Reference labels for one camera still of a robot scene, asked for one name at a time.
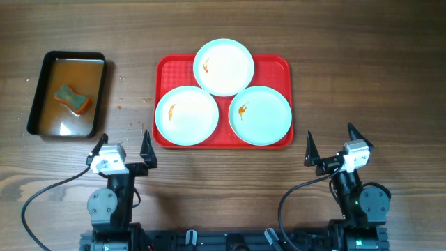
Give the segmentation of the orange green sponge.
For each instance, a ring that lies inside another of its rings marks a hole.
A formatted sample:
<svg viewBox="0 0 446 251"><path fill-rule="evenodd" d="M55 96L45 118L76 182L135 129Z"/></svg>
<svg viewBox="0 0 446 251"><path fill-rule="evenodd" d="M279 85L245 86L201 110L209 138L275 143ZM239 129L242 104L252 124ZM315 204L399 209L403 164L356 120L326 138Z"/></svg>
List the orange green sponge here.
<svg viewBox="0 0 446 251"><path fill-rule="evenodd" d="M79 94L71 86L62 85L53 95L53 98L65 105L71 112L76 115L82 115L91 105L91 99L87 96Z"/></svg>

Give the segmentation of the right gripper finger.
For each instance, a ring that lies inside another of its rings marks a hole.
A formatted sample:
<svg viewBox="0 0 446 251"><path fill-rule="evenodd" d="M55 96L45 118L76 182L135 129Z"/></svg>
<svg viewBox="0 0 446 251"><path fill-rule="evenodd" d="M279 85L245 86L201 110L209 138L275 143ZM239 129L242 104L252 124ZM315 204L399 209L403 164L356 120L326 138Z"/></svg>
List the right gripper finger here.
<svg viewBox="0 0 446 251"><path fill-rule="evenodd" d="M362 139L370 149L374 147L374 145L363 136L352 123L348 123L348 133L351 141Z"/></svg>
<svg viewBox="0 0 446 251"><path fill-rule="evenodd" d="M304 165L306 167L311 167L318 165L319 162L320 162L320 155L318 153L316 144L314 143L312 134L310 131L308 131Z"/></svg>

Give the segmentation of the light blue plate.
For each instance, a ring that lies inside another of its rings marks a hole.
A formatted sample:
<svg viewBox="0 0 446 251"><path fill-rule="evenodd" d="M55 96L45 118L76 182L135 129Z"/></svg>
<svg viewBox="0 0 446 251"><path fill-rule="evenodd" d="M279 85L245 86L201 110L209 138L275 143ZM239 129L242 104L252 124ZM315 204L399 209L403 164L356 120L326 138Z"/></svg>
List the light blue plate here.
<svg viewBox="0 0 446 251"><path fill-rule="evenodd" d="M196 86L170 90L155 109L156 128L167 141L179 146L192 146L208 139L219 117L214 97Z"/></svg>
<svg viewBox="0 0 446 251"><path fill-rule="evenodd" d="M192 64L197 84L214 96L229 97L246 89L254 77L254 58L241 43L219 38L203 45Z"/></svg>
<svg viewBox="0 0 446 251"><path fill-rule="evenodd" d="M292 111L280 92L267 86L252 86L233 98L228 119L239 139L254 146L268 146L287 134Z"/></svg>

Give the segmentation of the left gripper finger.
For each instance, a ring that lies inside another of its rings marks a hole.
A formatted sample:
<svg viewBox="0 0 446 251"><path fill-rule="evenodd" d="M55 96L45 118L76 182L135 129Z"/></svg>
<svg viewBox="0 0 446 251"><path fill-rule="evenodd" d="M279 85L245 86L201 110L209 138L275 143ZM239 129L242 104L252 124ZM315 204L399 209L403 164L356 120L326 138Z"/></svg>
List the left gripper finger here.
<svg viewBox="0 0 446 251"><path fill-rule="evenodd" d="M139 155L148 169L157 168L157 158L151 144L150 134L147 130L144 131L144 138Z"/></svg>
<svg viewBox="0 0 446 251"><path fill-rule="evenodd" d="M89 153L90 156L97 156L99 155L99 151L101 149L101 147L104 144L108 143L108 135L106 133L103 133L98 141L98 143L95 145L95 147L93 148L93 150Z"/></svg>

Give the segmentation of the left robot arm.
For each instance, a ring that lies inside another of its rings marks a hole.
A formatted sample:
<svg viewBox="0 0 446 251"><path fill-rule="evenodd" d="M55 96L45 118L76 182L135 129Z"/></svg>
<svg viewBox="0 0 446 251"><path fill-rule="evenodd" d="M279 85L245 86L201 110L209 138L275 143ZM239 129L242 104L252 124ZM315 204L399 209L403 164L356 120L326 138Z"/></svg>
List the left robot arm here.
<svg viewBox="0 0 446 251"><path fill-rule="evenodd" d="M157 167L157 158L149 132L144 133L141 162L125 163L126 152L121 143L110 144L103 134L86 159L93 173L107 179L107 187L96 190L87 201L93 231L82 234L80 251L143 251L152 250L153 242L141 224L132 222L137 177L148 176Z"/></svg>

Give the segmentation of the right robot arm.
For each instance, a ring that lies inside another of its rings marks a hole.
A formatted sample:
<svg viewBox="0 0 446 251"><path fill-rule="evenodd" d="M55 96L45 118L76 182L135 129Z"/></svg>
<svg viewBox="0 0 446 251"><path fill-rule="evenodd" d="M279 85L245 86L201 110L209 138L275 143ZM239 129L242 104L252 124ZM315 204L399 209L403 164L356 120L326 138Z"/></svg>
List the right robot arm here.
<svg viewBox="0 0 446 251"><path fill-rule="evenodd" d="M303 229L296 236L305 250L388 250L386 229L391 193L375 182L363 183L358 169L369 164L374 145L352 123L350 140L343 150L322 158L312 134L307 133L304 165L315 166L317 176L327 176L330 192L342 218L331 219L323 228Z"/></svg>

